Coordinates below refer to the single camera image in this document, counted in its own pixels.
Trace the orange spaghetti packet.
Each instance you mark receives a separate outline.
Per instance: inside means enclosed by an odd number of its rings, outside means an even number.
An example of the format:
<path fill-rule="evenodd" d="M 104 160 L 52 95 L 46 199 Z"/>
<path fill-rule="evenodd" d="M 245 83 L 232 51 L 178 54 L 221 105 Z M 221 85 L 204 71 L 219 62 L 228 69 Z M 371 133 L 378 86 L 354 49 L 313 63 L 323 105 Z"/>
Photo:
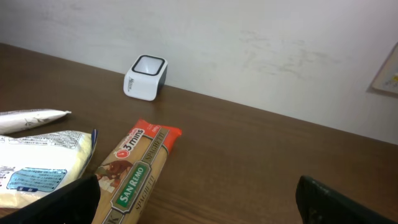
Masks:
<path fill-rule="evenodd" d="M 182 130 L 140 119 L 97 168 L 101 197 L 93 223 L 137 223 Z"/>

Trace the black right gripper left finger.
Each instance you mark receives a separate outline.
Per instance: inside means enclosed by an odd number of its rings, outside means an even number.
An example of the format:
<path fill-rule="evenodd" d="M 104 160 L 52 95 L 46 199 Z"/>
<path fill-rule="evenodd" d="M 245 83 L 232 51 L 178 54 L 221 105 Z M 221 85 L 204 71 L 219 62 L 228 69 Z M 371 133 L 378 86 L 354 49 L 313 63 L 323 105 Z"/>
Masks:
<path fill-rule="evenodd" d="M 92 223 L 101 197 L 95 175 L 80 178 L 1 218 L 1 224 Z"/>

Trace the cream yellow snack bag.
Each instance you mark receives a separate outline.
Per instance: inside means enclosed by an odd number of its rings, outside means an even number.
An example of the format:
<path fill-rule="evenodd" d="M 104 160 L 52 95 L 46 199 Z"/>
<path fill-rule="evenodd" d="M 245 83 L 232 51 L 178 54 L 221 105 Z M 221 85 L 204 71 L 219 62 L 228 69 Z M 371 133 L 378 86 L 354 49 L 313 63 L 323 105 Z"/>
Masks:
<path fill-rule="evenodd" d="M 1 207 L 22 208 L 79 179 L 98 131 L 1 136 Z"/>

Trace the white cream tube gold cap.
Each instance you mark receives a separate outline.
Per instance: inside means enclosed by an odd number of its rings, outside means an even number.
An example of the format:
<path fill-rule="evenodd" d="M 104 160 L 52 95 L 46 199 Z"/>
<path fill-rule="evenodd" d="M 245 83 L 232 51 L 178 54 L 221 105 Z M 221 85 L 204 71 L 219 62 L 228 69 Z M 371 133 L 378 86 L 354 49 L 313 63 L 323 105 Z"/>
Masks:
<path fill-rule="evenodd" d="M 1 112 L 1 135 L 36 128 L 71 113 L 71 111 L 53 109 L 32 109 Z"/>

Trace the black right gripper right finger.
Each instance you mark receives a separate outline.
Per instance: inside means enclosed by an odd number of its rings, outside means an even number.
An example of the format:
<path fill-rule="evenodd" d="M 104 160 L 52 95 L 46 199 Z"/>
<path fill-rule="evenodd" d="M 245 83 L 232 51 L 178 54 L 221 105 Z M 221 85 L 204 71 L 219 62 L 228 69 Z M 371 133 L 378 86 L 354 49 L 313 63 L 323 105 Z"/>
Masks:
<path fill-rule="evenodd" d="M 300 177 L 295 199 L 305 224 L 397 224 L 307 175 Z"/>

